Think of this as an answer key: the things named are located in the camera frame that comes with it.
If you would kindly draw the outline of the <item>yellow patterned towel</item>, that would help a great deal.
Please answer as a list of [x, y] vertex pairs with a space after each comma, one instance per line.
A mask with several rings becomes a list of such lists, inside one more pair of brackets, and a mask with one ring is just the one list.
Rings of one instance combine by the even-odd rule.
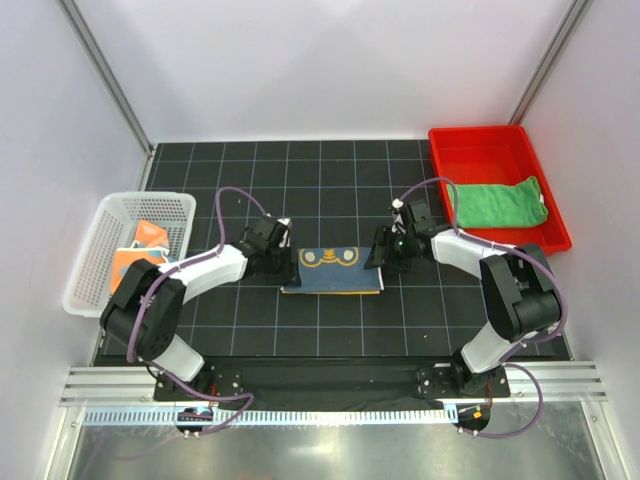
[[335, 247], [298, 250], [301, 284], [281, 288], [284, 294], [374, 295], [384, 290], [379, 267], [366, 269], [370, 248]]

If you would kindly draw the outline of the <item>green microfiber towel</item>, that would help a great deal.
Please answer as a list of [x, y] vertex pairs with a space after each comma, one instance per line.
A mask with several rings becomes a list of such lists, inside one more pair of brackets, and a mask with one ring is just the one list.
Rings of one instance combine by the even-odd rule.
[[529, 176], [515, 185], [446, 185], [456, 223], [466, 229], [533, 228], [546, 222], [549, 210], [538, 180]]

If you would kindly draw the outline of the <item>orange towel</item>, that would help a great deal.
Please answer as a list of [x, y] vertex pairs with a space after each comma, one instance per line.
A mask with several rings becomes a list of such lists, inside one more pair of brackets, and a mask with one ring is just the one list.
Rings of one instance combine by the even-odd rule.
[[168, 232], [146, 220], [140, 220], [129, 247], [118, 248], [112, 258], [110, 289], [114, 293], [129, 267], [137, 260], [159, 265], [169, 261]]

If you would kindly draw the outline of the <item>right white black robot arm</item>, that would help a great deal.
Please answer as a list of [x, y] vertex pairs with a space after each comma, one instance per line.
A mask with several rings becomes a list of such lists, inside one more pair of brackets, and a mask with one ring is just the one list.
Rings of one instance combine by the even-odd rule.
[[517, 350], [565, 319], [565, 301], [542, 249], [475, 237], [440, 224], [424, 200], [392, 203], [393, 223], [376, 229], [366, 270], [405, 272], [416, 258], [479, 279], [487, 321], [452, 355], [445, 378], [457, 396], [480, 396]]

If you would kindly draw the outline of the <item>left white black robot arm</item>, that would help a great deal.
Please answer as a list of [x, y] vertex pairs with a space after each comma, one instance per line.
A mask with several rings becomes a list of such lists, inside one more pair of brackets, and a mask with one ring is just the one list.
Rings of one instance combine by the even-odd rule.
[[101, 328], [127, 347], [130, 362], [140, 359], [170, 373], [188, 399], [203, 399], [212, 377], [203, 370], [203, 356], [177, 334], [183, 305], [255, 276], [269, 284], [299, 286], [292, 226], [289, 218], [263, 216], [240, 239], [181, 262], [133, 262], [102, 311]]

